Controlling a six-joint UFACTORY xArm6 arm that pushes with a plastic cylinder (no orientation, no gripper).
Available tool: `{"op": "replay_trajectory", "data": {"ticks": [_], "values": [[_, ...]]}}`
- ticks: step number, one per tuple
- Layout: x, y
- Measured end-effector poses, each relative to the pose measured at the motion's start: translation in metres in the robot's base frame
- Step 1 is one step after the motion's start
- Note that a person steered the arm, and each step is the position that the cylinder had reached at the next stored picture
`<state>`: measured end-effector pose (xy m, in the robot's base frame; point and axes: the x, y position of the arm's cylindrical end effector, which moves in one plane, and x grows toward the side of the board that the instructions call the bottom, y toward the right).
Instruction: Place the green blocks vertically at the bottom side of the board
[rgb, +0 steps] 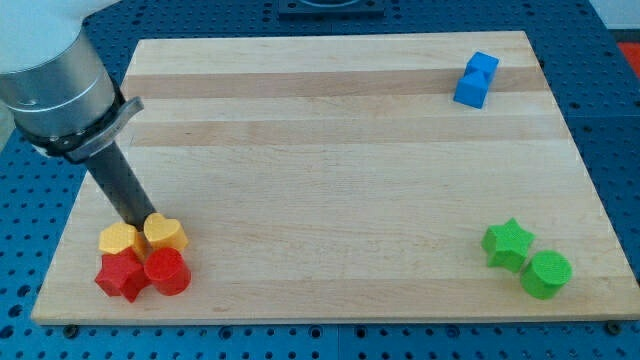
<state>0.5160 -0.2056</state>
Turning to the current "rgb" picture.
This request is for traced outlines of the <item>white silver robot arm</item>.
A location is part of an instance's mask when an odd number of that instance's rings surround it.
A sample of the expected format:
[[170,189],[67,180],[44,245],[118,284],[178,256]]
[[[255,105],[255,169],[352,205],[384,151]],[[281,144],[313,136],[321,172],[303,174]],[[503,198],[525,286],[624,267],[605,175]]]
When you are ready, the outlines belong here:
[[125,100],[82,28],[116,0],[1,0],[1,102],[41,153],[81,163],[143,108]]

